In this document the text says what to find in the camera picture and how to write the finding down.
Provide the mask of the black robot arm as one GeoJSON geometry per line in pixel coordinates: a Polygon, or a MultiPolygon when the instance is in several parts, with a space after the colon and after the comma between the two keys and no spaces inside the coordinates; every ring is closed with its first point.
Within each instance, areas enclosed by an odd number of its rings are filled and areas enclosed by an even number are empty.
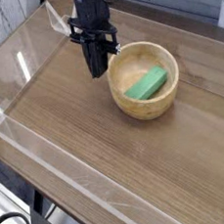
{"type": "Polygon", "coordinates": [[[108,53],[117,55],[117,28],[110,24],[108,0],[73,0],[76,17],[68,19],[70,40],[82,46],[88,69],[99,78],[108,69],[108,53]]]}

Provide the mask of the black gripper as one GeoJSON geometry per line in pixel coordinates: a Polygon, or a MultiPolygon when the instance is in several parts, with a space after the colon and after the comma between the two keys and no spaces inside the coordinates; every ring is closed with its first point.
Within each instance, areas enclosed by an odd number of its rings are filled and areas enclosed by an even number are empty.
{"type": "Polygon", "coordinates": [[[82,45],[85,62],[93,77],[108,68],[108,53],[118,54],[117,28],[110,24],[110,0],[73,0],[76,16],[68,19],[72,42],[82,45]]]}

